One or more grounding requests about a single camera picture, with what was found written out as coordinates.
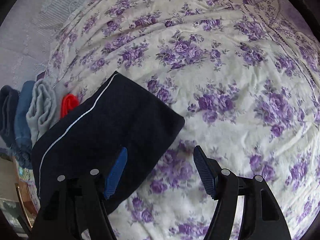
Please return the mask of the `navy pants with white stripe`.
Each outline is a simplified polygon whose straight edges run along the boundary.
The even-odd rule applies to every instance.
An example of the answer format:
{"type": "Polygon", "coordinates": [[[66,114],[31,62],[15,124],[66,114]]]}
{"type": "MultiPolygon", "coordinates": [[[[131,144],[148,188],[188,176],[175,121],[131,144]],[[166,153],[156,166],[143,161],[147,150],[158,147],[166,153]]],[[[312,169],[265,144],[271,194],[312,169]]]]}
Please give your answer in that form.
{"type": "Polygon", "coordinates": [[[113,73],[60,119],[31,154],[40,210],[30,239],[115,239],[108,215],[147,178],[184,126],[184,118],[127,77],[113,73]],[[121,149],[127,163],[116,192],[105,179],[121,149]]]}

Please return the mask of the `red folded garment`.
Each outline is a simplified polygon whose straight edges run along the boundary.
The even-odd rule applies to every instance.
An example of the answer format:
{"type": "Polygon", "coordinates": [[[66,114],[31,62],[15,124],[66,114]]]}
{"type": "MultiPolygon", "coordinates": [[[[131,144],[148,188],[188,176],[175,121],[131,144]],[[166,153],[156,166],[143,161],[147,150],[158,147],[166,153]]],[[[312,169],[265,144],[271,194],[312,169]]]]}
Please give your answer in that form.
{"type": "Polygon", "coordinates": [[[79,106],[79,100],[73,94],[67,94],[61,102],[60,118],[65,117],[70,111],[79,106]]]}

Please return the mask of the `grey folded garment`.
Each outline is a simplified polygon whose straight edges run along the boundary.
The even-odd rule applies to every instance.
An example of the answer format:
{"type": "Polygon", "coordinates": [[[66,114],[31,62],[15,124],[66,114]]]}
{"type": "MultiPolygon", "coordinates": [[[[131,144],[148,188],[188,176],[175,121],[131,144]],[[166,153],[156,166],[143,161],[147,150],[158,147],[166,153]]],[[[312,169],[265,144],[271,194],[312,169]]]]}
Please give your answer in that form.
{"type": "Polygon", "coordinates": [[[46,79],[35,82],[32,89],[30,107],[26,114],[31,133],[31,145],[50,129],[57,110],[56,94],[46,79]]]}

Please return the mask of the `blue denim folded garment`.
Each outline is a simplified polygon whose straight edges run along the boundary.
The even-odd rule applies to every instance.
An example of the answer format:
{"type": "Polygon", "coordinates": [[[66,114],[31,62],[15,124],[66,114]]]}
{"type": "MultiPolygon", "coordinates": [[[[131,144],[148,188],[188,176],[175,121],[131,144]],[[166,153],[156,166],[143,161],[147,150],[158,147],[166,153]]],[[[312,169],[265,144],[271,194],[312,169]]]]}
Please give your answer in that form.
{"type": "Polygon", "coordinates": [[[26,81],[19,93],[14,120],[15,141],[17,145],[16,159],[22,168],[32,169],[31,164],[31,131],[26,114],[29,110],[35,81],[26,81]]]}

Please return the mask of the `purple floral bedsheet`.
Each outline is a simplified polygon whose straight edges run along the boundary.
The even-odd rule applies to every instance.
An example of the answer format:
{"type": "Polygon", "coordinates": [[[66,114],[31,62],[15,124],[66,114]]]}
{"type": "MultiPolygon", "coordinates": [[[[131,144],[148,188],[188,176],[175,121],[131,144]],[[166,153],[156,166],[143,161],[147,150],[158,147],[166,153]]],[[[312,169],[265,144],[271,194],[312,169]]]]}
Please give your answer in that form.
{"type": "Polygon", "coordinates": [[[319,212],[319,42],[288,1],[86,1],[59,26],[46,77],[84,102],[114,71],[185,118],[110,215],[118,239],[203,239],[216,204],[196,145],[235,174],[262,176],[302,238],[319,212]]]}

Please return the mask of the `dark navy folded garment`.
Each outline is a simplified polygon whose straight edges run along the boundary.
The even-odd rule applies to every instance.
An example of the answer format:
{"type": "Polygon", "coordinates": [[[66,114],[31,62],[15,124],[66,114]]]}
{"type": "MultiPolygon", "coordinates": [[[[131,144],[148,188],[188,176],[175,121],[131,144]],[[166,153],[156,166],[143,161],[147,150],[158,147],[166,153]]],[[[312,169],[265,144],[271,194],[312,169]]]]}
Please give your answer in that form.
{"type": "Polygon", "coordinates": [[[16,146],[14,121],[19,92],[9,85],[1,88],[1,138],[8,148],[16,146]]]}

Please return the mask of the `white lace headboard cover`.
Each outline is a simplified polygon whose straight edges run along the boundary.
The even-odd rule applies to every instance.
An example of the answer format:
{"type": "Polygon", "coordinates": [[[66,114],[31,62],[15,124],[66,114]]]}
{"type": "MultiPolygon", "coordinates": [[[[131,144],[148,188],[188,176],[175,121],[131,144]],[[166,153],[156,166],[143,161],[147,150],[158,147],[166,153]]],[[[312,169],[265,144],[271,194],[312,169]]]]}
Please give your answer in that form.
{"type": "Polygon", "coordinates": [[[20,89],[47,67],[50,44],[86,0],[17,0],[1,25],[1,86],[20,89]]]}

